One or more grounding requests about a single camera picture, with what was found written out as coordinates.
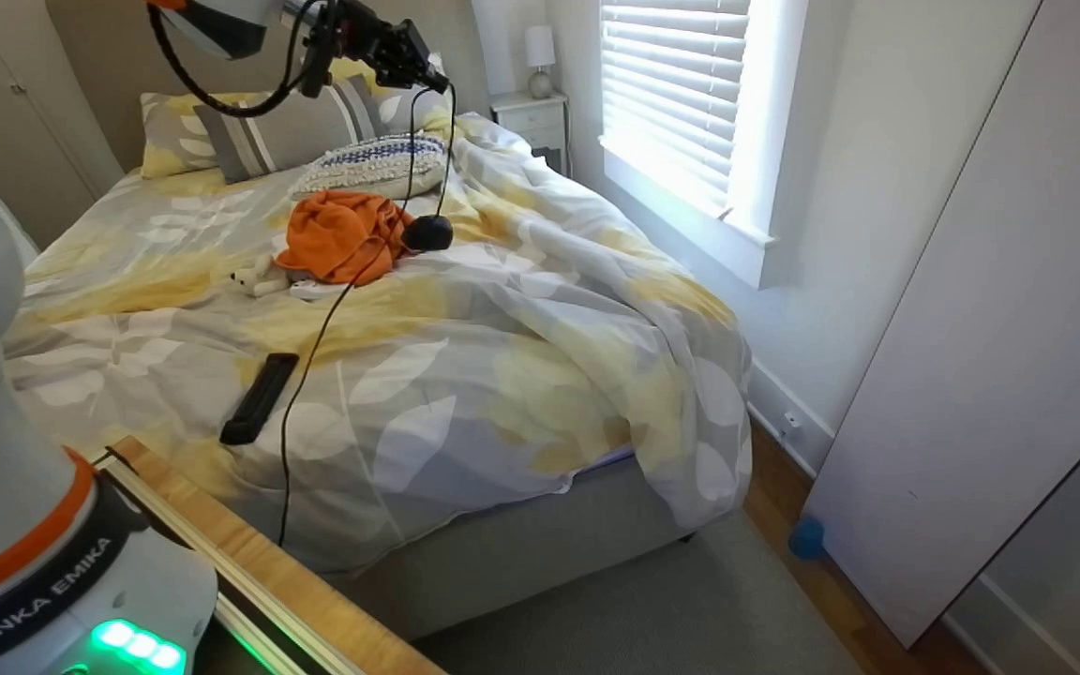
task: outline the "white robot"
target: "white robot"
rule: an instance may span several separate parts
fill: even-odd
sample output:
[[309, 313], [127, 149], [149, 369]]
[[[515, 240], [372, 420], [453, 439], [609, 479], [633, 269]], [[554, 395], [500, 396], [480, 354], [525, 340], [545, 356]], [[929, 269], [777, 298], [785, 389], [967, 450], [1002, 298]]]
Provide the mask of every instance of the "white robot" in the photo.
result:
[[[165, 18], [214, 54], [245, 58], [279, 9], [283, 0], [149, 0], [149, 18], [179, 70]], [[445, 86], [414, 21], [390, 26], [358, 0], [289, 0], [284, 13], [327, 30], [299, 70], [309, 93], [327, 80], [329, 58], [368, 61], [390, 86]], [[0, 334], [22, 299], [10, 233], [20, 229], [0, 205]], [[84, 453], [28, 420], [0, 369], [0, 670], [193, 670], [214, 588], [208, 561], [159, 536]]]

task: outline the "white window blind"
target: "white window blind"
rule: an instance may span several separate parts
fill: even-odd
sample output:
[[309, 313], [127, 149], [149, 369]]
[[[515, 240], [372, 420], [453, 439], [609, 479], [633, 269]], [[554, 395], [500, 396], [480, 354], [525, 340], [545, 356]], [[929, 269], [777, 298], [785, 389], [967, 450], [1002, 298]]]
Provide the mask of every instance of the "white window blind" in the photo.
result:
[[703, 215], [732, 211], [745, 0], [604, 0], [604, 148]]

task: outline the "white bedding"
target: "white bedding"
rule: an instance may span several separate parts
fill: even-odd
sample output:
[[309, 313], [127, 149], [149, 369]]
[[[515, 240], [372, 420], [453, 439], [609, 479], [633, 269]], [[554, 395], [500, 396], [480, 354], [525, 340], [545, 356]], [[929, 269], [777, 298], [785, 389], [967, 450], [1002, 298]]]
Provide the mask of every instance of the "white bedding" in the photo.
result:
[[[618, 446], [679, 526], [732, 510], [749, 356], [727, 309], [518, 134], [459, 126], [459, 244], [347, 299], [289, 418], [289, 546], [362, 570], [462, 514], [565, 490]], [[304, 354], [333, 293], [262, 275], [299, 184], [319, 179], [118, 184], [30, 265], [7, 339], [28, 410], [84, 450], [138, 436], [273, 531], [283, 410], [253, 446], [217, 430], [268, 354]]]

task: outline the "orange towel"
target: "orange towel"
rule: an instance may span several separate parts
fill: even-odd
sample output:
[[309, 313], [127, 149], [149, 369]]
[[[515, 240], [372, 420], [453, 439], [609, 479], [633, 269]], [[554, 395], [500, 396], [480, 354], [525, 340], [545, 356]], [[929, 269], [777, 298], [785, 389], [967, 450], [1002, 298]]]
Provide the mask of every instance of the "orange towel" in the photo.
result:
[[382, 196], [314, 190], [289, 215], [273, 265], [323, 285], [368, 285], [390, 275], [405, 250], [409, 215]]

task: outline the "wooden floor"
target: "wooden floor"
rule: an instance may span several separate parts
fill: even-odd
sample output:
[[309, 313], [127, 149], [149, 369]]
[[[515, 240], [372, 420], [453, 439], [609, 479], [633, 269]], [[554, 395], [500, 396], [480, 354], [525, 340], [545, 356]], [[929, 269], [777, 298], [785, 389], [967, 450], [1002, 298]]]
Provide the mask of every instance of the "wooden floor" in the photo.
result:
[[754, 486], [745, 499], [749, 519], [770, 536], [773, 553], [792, 566], [807, 596], [818, 604], [824, 623], [839, 633], [862, 670], [884, 675], [917, 675], [917, 670], [954, 670], [954, 675], [983, 675], [985, 666], [947, 630], [934, 625], [909, 651], [898, 638], [878, 623], [870, 604], [847, 584], [847, 579], [834, 561], [798, 561], [788, 553], [792, 526], [798, 508], [807, 501], [812, 478], [788, 456], [788, 450], [754, 424]]

